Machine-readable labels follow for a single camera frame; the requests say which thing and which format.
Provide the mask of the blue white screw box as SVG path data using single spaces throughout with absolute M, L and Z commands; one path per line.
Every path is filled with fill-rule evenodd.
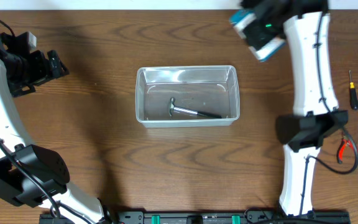
M 239 37 L 245 41 L 255 58 L 264 62 L 285 45 L 280 34 L 271 30 L 271 24 L 263 24 L 250 10 L 239 10 L 230 23 Z

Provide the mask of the clear plastic storage container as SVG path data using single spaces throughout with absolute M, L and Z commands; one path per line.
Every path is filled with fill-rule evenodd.
M 175 105 L 221 119 L 168 114 Z M 146 128 L 229 126 L 240 117 L 239 84 L 232 65 L 142 67 L 137 71 L 135 116 Z

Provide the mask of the black yellow screwdriver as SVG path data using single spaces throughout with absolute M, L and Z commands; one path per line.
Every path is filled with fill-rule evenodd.
M 358 110 L 357 91 L 354 82 L 352 81 L 352 73 L 349 70 L 349 99 L 352 110 Z

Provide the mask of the small black-handled hammer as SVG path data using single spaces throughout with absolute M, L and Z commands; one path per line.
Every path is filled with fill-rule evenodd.
M 222 118 L 222 116 L 219 114 L 209 113 L 209 112 L 205 112 L 205 111 L 196 111 L 196 110 L 191 110 L 188 108 L 182 108 L 182 107 L 176 106 L 175 98 L 171 97 L 170 101 L 169 101 L 169 105 L 168 105 L 168 114 L 170 117 L 172 117 L 174 113 L 185 114 L 188 116 L 201 116 L 204 118 L 211 118 L 211 119 L 221 119 Z

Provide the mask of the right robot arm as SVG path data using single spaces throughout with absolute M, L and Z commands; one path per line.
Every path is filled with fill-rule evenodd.
M 287 217 L 311 213 L 314 165 L 326 137 L 344 127 L 331 80 L 327 1 L 241 1 L 232 24 L 255 57 L 264 61 L 288 44 L 294 81 L 293 113 L 275 122 L 285 165 L 280 207 Z

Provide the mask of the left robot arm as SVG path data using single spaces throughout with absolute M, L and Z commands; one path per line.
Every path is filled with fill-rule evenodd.
M 56 51 L 36 45 L 30 32 L 0 33 L 0 199 L 46 208 L 50 223 L 111 223 L 100 199 L 73 184 L 59 153 L 36 145 L 20 119 L 15 98 L 69 73 Z

